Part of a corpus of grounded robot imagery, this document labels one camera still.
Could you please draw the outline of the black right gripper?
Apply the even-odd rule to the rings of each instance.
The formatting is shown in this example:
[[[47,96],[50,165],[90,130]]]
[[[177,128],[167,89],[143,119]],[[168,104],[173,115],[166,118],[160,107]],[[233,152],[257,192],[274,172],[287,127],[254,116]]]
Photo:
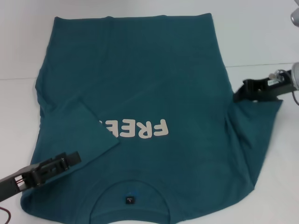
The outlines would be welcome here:
[[[233,94],[233,101],[274,101],[283,94],[294,92],[290,70],[277,70],[269,74],[264,85],[257,90],[258,80],[243,80],[243,85]]]

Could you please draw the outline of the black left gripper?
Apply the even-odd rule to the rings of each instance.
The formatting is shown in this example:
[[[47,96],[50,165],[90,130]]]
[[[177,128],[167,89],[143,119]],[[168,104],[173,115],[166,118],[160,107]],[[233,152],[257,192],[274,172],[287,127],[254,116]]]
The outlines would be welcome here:
[[[62,153],[45,162],[32,164],[0,180],[0,198],[8,199],[25,190],[35,188],[81,162],[79,153]]]

